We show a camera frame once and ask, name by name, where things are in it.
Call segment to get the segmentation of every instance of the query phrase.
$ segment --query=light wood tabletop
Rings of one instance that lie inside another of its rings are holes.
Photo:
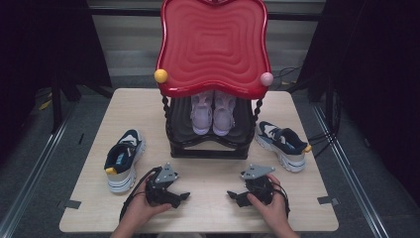
[[[269,91],[263,99],[261,121],[290,128],[307,141],[299,116],[287,92]],[[165,118],[157,89],[117,89],[98,130],[70,200],[81,201],[78,209],[67,208],[59,224],[63,232],[112,232],[118,225],[123,202],[131,192],[115,194],[108,189],[103,170],[109,150],[129,129],[137,129],[146,140],[146,150],[136,163],[138,179],[150,169],[170,163],[179,174],[168,190],[191,192],[178,208],[157,215],[139,233],[269,232],[260,214],[252,206],[239,207],[227,190],[242,193],[247,189],[240,172],[250,164],[275,167],[273,174],[286,190],[289,222],[295,231],[334,231],[338,228],[331,204],[320,205],[317,197],[327,196],[312,153],[306,154],[306,168],[297,174],[285,170],[274,152],[252,141],[246,160],[181,159],[170,156],[164,130]],[[195,148],[226,150],[215,142]]]

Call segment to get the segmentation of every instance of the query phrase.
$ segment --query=pink ball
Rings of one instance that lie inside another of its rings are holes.
[[[262,74],[260,80],[262,82],[262,85],[270,86],[272,84],[272,81],[274,80],[274,77],[270,72],[265,72]]]

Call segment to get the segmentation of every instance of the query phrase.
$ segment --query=sneaker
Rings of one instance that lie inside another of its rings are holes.
[[[226,136],[235,126],[233,113],[236,97],[222,91],[216,91],[214,101],[216,108],[213,113],[213,132],[218,136]]]
[[[205,135],[211,126],[213,90],[203,91],[191,96],[192,129],[197,135]]]
[[[312,147],[302,142],[291,129],[280,129],[261,121],[255,137],[262,147],[277,154],[278,161],[288,171],[297,173],[305,169],[305,153],[310,152]]]
[[[137,130],[129,130],[108,153],[104,170],[112,192],[129,190],[136,180],[135,163],[145,150],[145,140]]]

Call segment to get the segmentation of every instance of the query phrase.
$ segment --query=black and white sneaker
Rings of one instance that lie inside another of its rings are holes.
[[[261,121],[257,124],[255,138],[266,150],[275,152],[278,161],[288,171],[298,173],[305,169],[305,153],[310,152],[312,147],[302,142],[291,129],[280,129]]]
[[[104,170],[112,192],[129,190],[136,180],[135,163],[145,150],[145,140],[137,130],[129,130],[108,153]]]

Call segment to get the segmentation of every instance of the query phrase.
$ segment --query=red plastic tray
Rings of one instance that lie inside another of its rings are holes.
[[[216,89],[246,99],[265,96],[260,77],[271,72],[261,0],[166,0],[157,69],[163,95],[185,97]]]

